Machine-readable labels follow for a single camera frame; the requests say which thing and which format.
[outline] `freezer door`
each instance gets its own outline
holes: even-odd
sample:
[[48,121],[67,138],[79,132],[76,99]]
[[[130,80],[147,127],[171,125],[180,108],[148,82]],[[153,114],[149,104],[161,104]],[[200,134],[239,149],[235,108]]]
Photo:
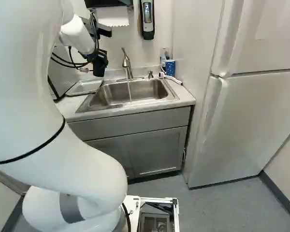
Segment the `freezer door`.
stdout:
[[190,188],[257,175],[290,134],[290,72],[225,81],[185,176]]
[[290,0],[225,1],[212,73],[290,69]]

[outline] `gray band on robot arm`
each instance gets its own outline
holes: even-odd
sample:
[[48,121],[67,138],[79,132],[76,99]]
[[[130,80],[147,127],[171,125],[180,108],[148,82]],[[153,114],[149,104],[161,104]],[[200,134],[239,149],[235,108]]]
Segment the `gray band on robot arm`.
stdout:
[[60,211],[63,219],[69,223],[84,221],[77,204],[77,196],[61,193],[59,196]]

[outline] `blue cup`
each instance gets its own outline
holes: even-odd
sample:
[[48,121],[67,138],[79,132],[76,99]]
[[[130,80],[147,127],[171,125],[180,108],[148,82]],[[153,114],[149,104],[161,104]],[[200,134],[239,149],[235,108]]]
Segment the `blue cup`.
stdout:
[[175,76],[175,60],[167,59],[165,61],[165,71],[168,76]]

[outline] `gray cabinet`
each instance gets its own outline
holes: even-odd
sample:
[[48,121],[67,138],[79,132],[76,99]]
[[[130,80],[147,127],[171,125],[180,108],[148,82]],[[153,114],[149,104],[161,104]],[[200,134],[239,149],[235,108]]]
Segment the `gray cabinet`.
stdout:
[[87,141],[115,158],[129,178],[181,169],[187,127]]
[[127,135],[136,177],[181,169],[187,127]]
[[112,156],[128,178],[180,170],[190,106],[69,123],[88,145]]
[[92,140],[86,143],[116,159],[124,167],[127,177],[134,178],[134,172],[124,136]]

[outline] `black soap dispenser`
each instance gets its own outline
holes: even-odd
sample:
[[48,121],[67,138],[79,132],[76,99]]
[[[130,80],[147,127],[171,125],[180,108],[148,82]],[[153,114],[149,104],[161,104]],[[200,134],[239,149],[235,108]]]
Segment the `black soap dispenser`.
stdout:
[[153,40],[155,36],[154,0],[140,0],[141,31],[144,40]]

